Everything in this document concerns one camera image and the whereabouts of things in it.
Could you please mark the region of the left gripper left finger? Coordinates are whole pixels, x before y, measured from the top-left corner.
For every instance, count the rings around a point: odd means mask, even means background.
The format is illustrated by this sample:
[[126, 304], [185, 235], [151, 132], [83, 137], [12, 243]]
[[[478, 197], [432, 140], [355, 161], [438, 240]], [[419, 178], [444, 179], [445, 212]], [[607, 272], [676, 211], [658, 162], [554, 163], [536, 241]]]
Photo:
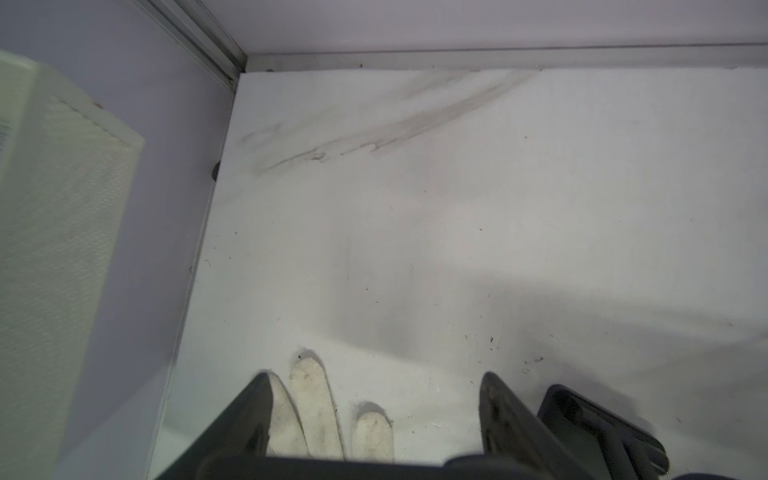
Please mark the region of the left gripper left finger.
[[224, 479], [240, 457], [264, 457], [273, 394], [266, 373], [252, 379], [161, 479]]

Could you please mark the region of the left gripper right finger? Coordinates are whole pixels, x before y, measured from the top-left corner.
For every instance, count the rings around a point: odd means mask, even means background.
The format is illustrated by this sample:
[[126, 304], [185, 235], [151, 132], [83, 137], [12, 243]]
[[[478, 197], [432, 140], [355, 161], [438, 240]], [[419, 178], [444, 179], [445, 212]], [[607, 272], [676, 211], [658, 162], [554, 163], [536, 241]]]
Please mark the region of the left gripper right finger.
[[591, 475], [495, 373], [479, 390], [484, 453], [539, 479], [589, 479]]

